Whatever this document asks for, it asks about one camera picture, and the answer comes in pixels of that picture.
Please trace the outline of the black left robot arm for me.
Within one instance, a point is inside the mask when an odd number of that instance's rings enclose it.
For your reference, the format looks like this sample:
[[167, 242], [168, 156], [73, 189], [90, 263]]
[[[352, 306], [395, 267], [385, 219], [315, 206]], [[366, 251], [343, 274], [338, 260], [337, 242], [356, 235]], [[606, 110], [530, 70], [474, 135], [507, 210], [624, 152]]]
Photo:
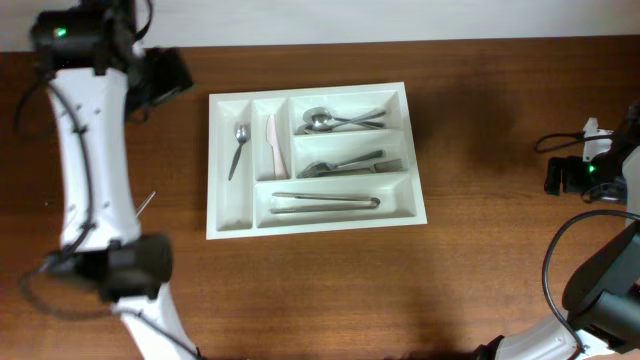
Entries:
[[30, 31], [53, 108], [65, 215], [45, 274], [95, 292], [147, 359], [197, 359], [170, 292], [163, 234], [144, 234], [129, 184], [125, 125], [190, 88], [174, 48], [143, 49], [132, 1], [82, 1], [40, 13]]

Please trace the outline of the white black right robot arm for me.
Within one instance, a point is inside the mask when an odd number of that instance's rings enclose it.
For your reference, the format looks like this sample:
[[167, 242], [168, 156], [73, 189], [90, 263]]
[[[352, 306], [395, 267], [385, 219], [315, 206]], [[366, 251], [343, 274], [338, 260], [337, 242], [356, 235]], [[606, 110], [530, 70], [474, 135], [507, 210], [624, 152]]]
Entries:
[[[582, 131], [566, 137], [569, 145], [582, 145], [583, 152], [549, 160], [545, 192], [620, 207], [581, 213], [559, 228], [541, 269], [550, 316], [525, 332], [479, 346], [473, 359], [589, 359], [639, 347], [639, 105], [633, 103], [613, 131], [591, 118]], [[577, 268], [557, 305], [549, 287], [553, 252], [571, 226], [594, 217], [623, 218], [626, 225]]]

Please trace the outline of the small metal teaspoon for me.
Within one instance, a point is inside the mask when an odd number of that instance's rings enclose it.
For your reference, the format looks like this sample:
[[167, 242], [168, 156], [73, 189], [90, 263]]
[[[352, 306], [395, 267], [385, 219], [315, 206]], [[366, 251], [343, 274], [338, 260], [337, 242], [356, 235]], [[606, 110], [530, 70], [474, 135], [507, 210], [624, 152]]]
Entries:
[[146, 207], [149, 205], [149, 203], [153, 200], [153, 198], [156, 195], [156, 191], [152, 191], [145, 199], [144, 201], [139, 204], [139, 206], [136, 209], [136, 217], [139, 217], [142, 212], [146, 209]]
[[231, 181], [233, 179], [233, 176], [235, 174], [236, 168], [238, 166], [240, 157], [241, 157], [241, 153], [242, 153], [242, 148], [243, 146], [250, 140], [250, 125], [249, 124], [239, 124], [235, 130], [235, 138], [238, 142], [238, 147], [234, 153], [234, 156], [232, 158], [232, 162], [230, 165], [230, 169], [229, 169], [229, 173], [228, 173], [228, 180]]

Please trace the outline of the large metal spoon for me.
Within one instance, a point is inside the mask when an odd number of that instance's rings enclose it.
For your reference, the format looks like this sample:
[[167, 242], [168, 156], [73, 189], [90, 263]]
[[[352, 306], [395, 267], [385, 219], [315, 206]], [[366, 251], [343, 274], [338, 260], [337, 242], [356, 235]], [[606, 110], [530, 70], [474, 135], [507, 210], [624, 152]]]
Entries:
[[[360, 117], [367, 117], [367, 116], [373, 116], [374, 114], [378, 115], [378, 118], [384, 117], [386, 115], [386, 111], [385, 110], [379, 110], [379, 111], [372, 111], [369, 113], [365, 113], [363, 115], [357, 116], [355, 118], [360, 118]], [[315, 108], [311, 108], [309, 110], [306, 110], [302, 116], [303, 122], [304, 124], [301, 125], [297, 130], [296, 130], [296, 134], [297, 135], [313, 135], [313, 134], [323, 134], [323, 133], [330, 133], [333, 132], [334, 130], [336, 130], [337, 128], [343, 127], [343, 126], [359, 126], [356, 124], [340, 124], [338, 122], [330, 122], [331, 128], [327, 128], [325, 130], [317, 130], [315, 128], [312, 127], [311, 125], [311, 117], [314, 115], [327, 115], [329, 117], [336, 117], [336, 118], [343, 118], [343, 117], [337, 117], [335, 116], [333, 113], [331, 113], [329, 111], [328, 108], [326, 107], [315, 107]], [[372, 128], [365, 128], [365, 129], [369, 129], [369, 130], [380, 130], [380, 129], [384, 129], [384, 128], [377, 128], [377, 129], [372, 129]]]

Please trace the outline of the pink plastic knife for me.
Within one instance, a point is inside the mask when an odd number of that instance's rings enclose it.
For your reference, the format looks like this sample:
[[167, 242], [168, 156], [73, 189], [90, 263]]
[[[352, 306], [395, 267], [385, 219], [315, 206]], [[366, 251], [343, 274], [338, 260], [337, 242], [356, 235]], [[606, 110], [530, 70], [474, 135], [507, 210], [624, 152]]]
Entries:
[[284, 157], [281, 151], [280, 143], [278, 140], [276, 117], [274, 114], [270, 114], [267, 118], [266, 124], [266, 140], [271, 146], [274, 176], [277, 180], [284, 180], [289, 178], [289, 173], [286, 168]]

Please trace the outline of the metal knife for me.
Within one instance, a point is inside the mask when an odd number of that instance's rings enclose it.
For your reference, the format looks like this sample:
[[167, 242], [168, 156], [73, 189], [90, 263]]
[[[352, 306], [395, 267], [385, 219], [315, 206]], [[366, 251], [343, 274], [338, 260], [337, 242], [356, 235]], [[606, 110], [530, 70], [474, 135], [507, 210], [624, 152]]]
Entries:
[[380, 199], [376, 197], [366, 196], [345, 196], [345, 195], [323, 195], [323, 194], [308, 194], [308, 193], [289, 193], [289, 192], [274, 192], [273, 197], [279, 198], [292, 198], [297, 200], [319, 200], [319, 201], [343, 201], [343, 202], [367, 202], [375, 204], [376, 206], [381, 203]]
[[380, 202], [377, 199], [363, 203], [347, 203], [347, 204], [330, 204], [330, 205], [309, 205], [289, 208], [270, 209], [271, 214], [292, 214], [292, 213], [311, 213], [311, 212], [332, 212], [332, 211], [351, 211], [351, 210], [373, 210], [378, 208]]

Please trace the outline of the metal fork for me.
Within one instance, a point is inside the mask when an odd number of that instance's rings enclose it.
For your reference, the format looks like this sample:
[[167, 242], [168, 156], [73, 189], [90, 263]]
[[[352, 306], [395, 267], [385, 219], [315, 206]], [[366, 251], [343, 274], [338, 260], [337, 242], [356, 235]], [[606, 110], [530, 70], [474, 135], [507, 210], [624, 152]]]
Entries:
[[351, 158], [351, 159], [343, 160], [339, 162], [320, 162], [320, 161], [314, 162], [308, 165], [306, 168], [304, 168], [299, 173], [299, 177], [300, 178], [315, 177], [320, 173], [342, 169], [347, 166], [360, 164], [369, 160], [380, 159], [380, 158], [383, 158], [385, 155], [386, 155], [386, 152], [384, 150], [376, 150], [364, 155], [360, 155], [355, 158]]
[[317, 174], [317, 177], [390, 173], [390, 172], [399, 172], [402, 170], [403, 170], [402, 160], [394, 159], [394, 160], [388, 160], [384, 162], [377, 162], [369, 167], [349, 169], [349, 170], [334, 170], [334, 171], [320, 172]]

